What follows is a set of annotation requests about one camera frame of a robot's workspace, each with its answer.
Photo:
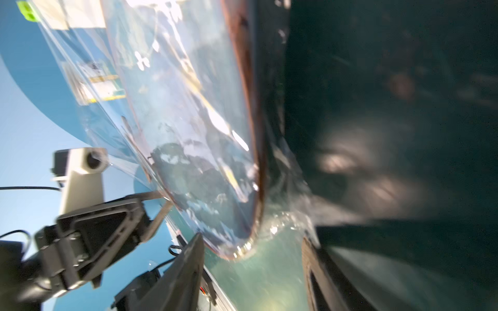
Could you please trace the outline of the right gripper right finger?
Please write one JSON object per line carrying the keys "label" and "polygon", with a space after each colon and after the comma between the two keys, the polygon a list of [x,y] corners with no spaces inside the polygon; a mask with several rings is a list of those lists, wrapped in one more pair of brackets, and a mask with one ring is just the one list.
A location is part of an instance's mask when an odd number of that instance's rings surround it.
{"label": "right gripper right finger", "polygon": [[326,251],[309,238],[302,241],[302,266],[310,310],[373,310],[373,306],[351,284]]}

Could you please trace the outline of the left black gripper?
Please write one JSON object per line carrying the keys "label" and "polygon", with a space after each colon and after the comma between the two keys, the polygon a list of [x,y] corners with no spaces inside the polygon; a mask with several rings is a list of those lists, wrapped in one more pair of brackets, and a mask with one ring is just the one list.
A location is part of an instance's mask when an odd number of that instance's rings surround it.
{"label": "left black gripper", "polygon": [[132,194],[68,212],[35,236],[22,229],[2,234],[1,302],[45,303],[88,282],[100,287],[107,268],[154,237],[172,203],[154,218],[144,203],[162,197]]}

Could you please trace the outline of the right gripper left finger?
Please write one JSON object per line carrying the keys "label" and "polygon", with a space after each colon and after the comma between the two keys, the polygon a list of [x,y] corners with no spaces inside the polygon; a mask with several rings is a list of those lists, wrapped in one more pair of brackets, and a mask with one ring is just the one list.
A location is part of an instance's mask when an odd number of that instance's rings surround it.
{"label": "right gripper left finger", "polygon": [[136,310],[196,310],[203,269],[204,241],[197,233],[138,301]]}

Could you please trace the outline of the white plastic wrap dispenser box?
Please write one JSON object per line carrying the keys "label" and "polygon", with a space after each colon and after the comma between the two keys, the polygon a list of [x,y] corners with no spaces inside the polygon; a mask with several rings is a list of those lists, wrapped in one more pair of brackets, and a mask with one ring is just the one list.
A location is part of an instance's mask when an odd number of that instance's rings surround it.
{"label": "white plastic wrap dispenser box", "polygon": [[18,10],[41,28],[81,106],[121,100],[126,91],[110,43],[116,1],[17,1]]}

